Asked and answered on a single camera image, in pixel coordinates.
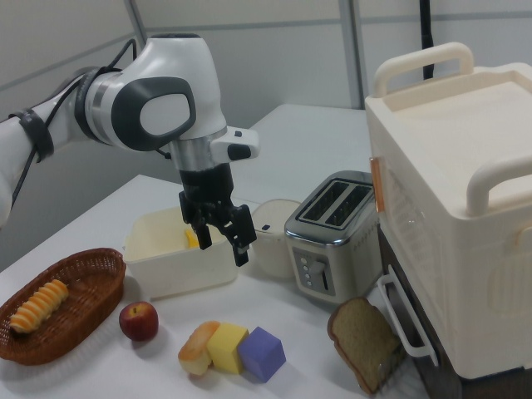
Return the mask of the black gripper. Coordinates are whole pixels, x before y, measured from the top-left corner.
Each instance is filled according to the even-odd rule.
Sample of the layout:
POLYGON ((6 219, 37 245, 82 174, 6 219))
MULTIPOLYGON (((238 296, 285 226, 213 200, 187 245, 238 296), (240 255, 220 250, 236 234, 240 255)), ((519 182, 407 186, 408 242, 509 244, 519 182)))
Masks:
POLYGON ((256 240, 251 212, 246 204, 231 201, 234 188, 228 163, 201 171, 180 172, 184 190, 179 193, 183 220, 195 232, 199 247, 212 245, 209 227, 202 209, 215 209, 214 226, 229 241, 237 267, 249 261, 249 246, 256 240))

